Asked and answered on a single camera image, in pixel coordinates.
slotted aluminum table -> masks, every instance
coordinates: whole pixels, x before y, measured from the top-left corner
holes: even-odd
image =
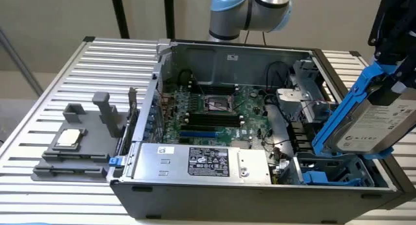
[[[111,104],[127,111],[130,87],[145,97],[157,64],[157,41],[97,38],[83,42],[43,96],[0,148],[0,223],[149,224],[137,221],[106,183],[35,182],[33,168],[49,148],[70,102],[98,110],[95,91],[111,93]],[[350,52],[325,51],[347,88],[354,85],[367,63]],[[416,132],[395,145],[394,155],[416,183]],[[153,221],[153,224],[201,222]],[[416,202],[394,210],[374,210],[349,225],[415,225]]]

